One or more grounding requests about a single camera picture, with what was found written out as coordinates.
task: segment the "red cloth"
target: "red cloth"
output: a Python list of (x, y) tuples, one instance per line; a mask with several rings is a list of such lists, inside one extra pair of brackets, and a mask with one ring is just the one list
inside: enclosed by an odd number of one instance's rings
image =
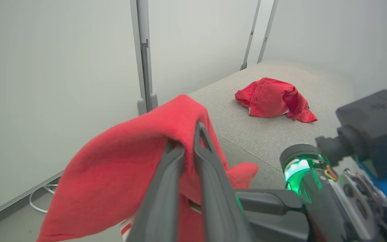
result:
[(206, 126), (234, 188), (248, 188), (258, 167), (242, 163), (228, 169), (206, 108), (180, 95), (103, 132), (74, 156), (63, 172), (37, 241), (95, 234), (133, 215), (169, 138), (180, 141), (186, 150), (185, 172), (180, 179), (178, 240), (202, 241), (202, 217), (188, 205), (188, 198), (201, 204), (200, 181), (193, 164), (197, 121)]
[(249, 115), (269, 118), (286, 113), (288, 118), (301, 122), (315, 122), (316, 116), (308, 108), (307, 100), (297, 88), (284, 81), (262, 78), (235, 93), (235, 100), (249, 107)]

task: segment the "white cable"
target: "white cable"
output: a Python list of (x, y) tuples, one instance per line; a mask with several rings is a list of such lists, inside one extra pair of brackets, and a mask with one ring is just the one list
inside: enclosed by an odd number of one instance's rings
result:
[[(55, 194), (55, 191), (51, 190), (50, 187), (57, 187), (58, 184), (47, 184), (45, 186), (43, 186), (44, 189), (46, 189), (49, 193), (52, 193), (52, 194)], [(37, 206), (35, 206), (33, 203), (32, 203), (32, 195), (35, 193), (32, 192), (30, 195), (29, 195), (29, 205), (31, 205), (31, 207), (37, 211), (40, 211), (42, 213), (47, 213), (47, 210), (44, 210), (44, 209), (41, 209), (41, 208), (38, 208)]]

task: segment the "crumpled red cloth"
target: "crumpled red cloth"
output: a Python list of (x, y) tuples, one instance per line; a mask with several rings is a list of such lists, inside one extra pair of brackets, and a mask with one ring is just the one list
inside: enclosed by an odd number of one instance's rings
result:
[(201, 204), (193, 161), (194, 133), (202, 122), (234, 188), (247, 189), (258, 167), (241, 163), (228, 168), (205, 107), (186, 95), (151, 112), (118, 124), (89, 141), (71, 160), (60, 179), (38, 242), (55, 242), (99, 233), (132, 216), (140, 207), (168, 139), (185, 147), (180, 179), (178, 240), (203, 241)]
[(297, 88), (284, 81), (262, 78), (235, 93), (235, 100), (249, 107), (249, 115), (269, 118), (286, 113), (287, 118), (301, 122), (315, 122), (307, 100)]

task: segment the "yellow wire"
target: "yellow wire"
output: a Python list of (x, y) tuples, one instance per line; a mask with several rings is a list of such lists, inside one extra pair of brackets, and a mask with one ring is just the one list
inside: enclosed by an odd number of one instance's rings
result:
[(325, 170), (325, 175), (326, 175), (329, 179), (332, 179), (333, 181), (337, 182), (337, 180), (336, 180), (333, 176), (331, 176), (331, 175), (329, 174), (328, 170)]

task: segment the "gray fabric surface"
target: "gray fabric surface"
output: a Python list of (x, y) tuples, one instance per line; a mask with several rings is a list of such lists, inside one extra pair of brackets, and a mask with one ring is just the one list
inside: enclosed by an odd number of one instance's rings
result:
[[(263, 77), (293, 84), (307, 99), (315, 123), (286, 118), (249, 116), (234, 94)], [(353, 85), (344, 76), (301, 63), (273, 60), (249, 67), (191, 93), (210, 115), (220, 145), (230, 166), (253, 162), (259, 172), (251, 188), (282, 189), (281, 152), (299, 143), (315, 144), (318, 136), (336, 136), (339, 122), (335, 110), (354, 100)]]

